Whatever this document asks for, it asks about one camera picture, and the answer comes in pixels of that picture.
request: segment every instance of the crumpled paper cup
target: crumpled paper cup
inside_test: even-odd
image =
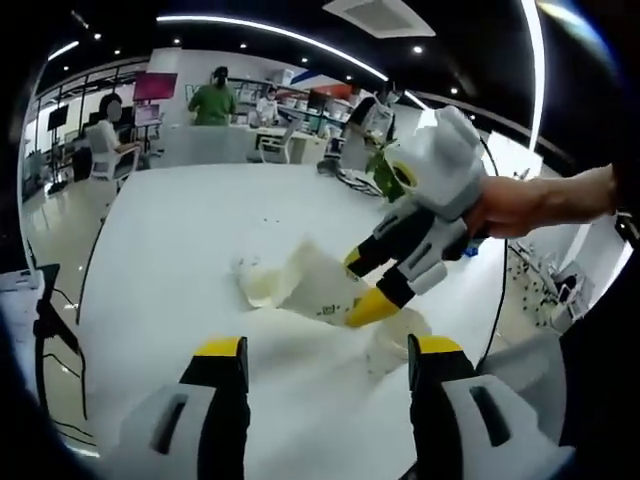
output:
[[[247,301],[256,308],[282,308],[339,326],[369,288],[311,240],[304,240],[280,270],[261,269],[257,258],[241,260],[238,277]]]

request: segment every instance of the air vent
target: air vent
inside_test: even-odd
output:
[[[334,0],[323,8],[376,38],[433,37],[436,34],[401,0]]]

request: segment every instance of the paper cup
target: paper cup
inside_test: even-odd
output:
[[[409,360],[408,336],[431,335],[424,317],[415,310],[405,308],[394,316],[379,322],[365,349],[367,372],[381,379]]]
[[[289,310],[313,320],[344,326],[356,299],[369,288],[337,259],[305,240],[280,270],[265,270],[259,259],[238,263],[238,283],[256,308]]]
[[[342,262],[325,254],[313,242],[306,241],[282,271],[282,301],[278,307],[344,326],[356,299],[368,288],[367,282],[351,274]]]

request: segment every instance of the computer screen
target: computer screen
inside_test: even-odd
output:
[[[133,101],[165,100],[173,97],[177,73],[139,73],[133,90]]]
[[[156,125],[160,121],[160,105],[140,105],[136,107],[136,127]]]
[[[93,112],[89,114],[89,125],[95,125],[100,121],[100,112]]]
[[[126,127],[133,124],[133,107],[122,107],[120,120],[116,122],[119,127]]]
[[[49,114],[49,123],[47,125],[47,131],[54,130],[67,123],[67,113],[69,112],[69,105],[60,107]]]

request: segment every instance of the green shirt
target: green shirt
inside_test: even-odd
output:
[[[203,85],[189,102],[189,110],[197,110],[195,125],[229,125],[229,115],[236,112],[236,97],[226,85]]]

